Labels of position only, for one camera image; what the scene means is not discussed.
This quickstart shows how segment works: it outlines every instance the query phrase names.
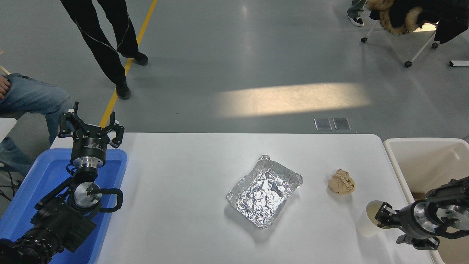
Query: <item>yellow floor line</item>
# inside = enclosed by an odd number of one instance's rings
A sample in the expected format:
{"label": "yellow floor line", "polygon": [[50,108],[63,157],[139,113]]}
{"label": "yellow floor line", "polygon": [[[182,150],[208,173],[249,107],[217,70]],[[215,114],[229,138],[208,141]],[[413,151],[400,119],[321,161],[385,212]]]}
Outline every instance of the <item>yellow floor line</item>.
{"label": "yellow floor line", "polygon": [[[153,14],[153,10],[155,9],[155,5],[158,0],[153,0],[151,3],[150,9],[148,10],[147,16],[144,20],[144,23],[142,27],[140,28],[140,32],[138,33],[137,36],[137,44],[140,45],[140,42],[142,41],[142,38],[144,37],[146,27],[148,26],[148,22],[150,21],[151,15]],[[125,76],[127,76],[127,73],[130,70],[130,66],[132,65],[132,62],[134,59],[129,58],[127,62],[125,63]],[[111,96],[111,99],[109,100],[109,103],[107,104],[106,110],[104,111],[103,117],[101,118],[101,122],[99,123],[100,127],[105,127],[107,125],[107,121],[109,120],[109,115],[113,111],[114,104],[116,104],[117,101],[117,94],[116,90],[114,90],[113,95]]]}

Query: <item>black pants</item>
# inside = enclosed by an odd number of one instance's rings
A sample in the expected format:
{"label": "black pants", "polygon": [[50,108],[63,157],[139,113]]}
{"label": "black pants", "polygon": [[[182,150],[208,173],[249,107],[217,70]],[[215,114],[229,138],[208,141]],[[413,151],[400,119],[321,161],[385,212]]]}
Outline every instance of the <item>black pants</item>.
{"label": "black pants", "polygon": [[115,84],[125,81],[125,69],[119,54],[138,53],[135,30],[127,13],[125,0],[98,0],[112,24],[117,48],[114,49],[99,26],[98,15],[91,0],[61,0],[73,22],[82,33],[104,74]]}

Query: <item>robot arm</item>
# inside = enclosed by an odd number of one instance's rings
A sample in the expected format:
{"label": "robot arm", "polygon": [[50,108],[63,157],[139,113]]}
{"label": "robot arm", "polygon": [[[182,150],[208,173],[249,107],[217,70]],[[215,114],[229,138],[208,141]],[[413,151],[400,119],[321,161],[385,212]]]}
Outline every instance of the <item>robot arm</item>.
{"label": "robot arm", "polygon": [[[56,253],[67,249],[76,249],[91,234],[96,224],[93,217],[99,212],[114,212],[121,208],[123,194],[116,188],[102,189],[94,180],[98,177],[98,168],[106,163],[107,145],[114,148],[122,143],[124,127],[115,121],[115,113],[110,116],[107,127],[101,128],[85,124],[74,109],[63,113],[59,126],[59,138],[73,137],[72,154],[67,171],[71,177],[59,184],[44,196],[35,206],[38,212],[31,219],[34,225],[23,237],[15,242],[0,239],[0,263],[5,264],[46,264]],[[112,141],[110,131],[116,136]],[[117,204],[113,208],[103,208],[102,195],[117,195]]]}
{"label": "robot arm", "polygon": [[[457,239],[469,235],[469,177],[452,179],[430,190],[425,199],[401,210],[384,202],[376,213],[378,227],[395,227],[405,234],[396,243],[407,243],[416,249],[437,250],[440,239]],[[448,228],[457,231],[448,232]]]}

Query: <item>blue tray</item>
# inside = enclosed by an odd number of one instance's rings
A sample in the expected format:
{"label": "blue tray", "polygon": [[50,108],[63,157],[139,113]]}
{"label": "blue tray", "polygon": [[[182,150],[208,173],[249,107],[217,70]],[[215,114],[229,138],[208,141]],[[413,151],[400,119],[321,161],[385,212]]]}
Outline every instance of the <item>blue tray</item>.
{"label": "blue tray", "polygon": [[[70,174],[65,170],[65,166],[70,163],[70,156],[71,149],[64,148],[49,149],[39,155],[0,220],[0,238],[15,241],[33,227],[30,221],[37,212],[34,209],[36,203],[70,177]],[[126,165],[127,155],[124,151],[108,149],[106,164],[99,168],[95,183],[101,188],[120,188]],[[107,208],[114,207],[115,201],[115,195],[104,195],[101,200],[103,207]],[[68,250],[57,253],[50,263],[95,263],[103,245],[111,215],[112,213],[98,213],[92,220],[97,224],[96,228],[75,253]]]}

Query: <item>person's hand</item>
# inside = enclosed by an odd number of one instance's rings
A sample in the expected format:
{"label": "person's hand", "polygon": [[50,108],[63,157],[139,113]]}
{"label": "person's hand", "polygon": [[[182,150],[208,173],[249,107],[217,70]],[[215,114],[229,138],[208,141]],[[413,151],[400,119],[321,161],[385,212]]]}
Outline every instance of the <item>person's hand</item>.
{"label": "person's hand", "polygon": [[5,77],[0,75],[0,99],[5,99],[5,94],[10,90],[11,84]]}

